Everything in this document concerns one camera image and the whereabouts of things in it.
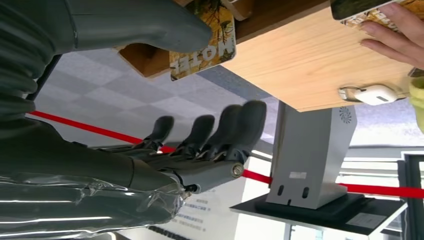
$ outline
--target wooden board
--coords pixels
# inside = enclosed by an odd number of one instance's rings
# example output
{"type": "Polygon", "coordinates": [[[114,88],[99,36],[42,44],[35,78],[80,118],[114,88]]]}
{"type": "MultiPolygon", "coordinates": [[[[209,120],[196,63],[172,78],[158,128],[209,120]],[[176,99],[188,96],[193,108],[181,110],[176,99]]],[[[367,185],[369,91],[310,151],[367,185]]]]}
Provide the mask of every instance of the wooden board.
{"type": "Polygon", "coordinates": [[[223,66],[301,112],[349,105],[337,93],[343,86],[384,84],[406,96],[412,67],[360,46],[369,36],[333,20],[323,4],[238,44],[223,66]]]}
{"type": "MultiPolygon", "coordinates": [[[[190,0],[176,0],[179,4],[190,2],[190,0]]],[[[237,44],[253,39],[259,35],[277,29],[292,21],[308,16],[327,7],[327,0],[264,0],[254,1],[252,15],[241,22],[236,22],[235,37],[237,44]]],[[[154,78],[161,73],[169,72],[169,54],[161,49],[157,49],[153,55],[141,55],[136,45],[146,45],[137,43],[127,46],[126,53],[132,65],[140,74],[146,78],[154,78]]]]}

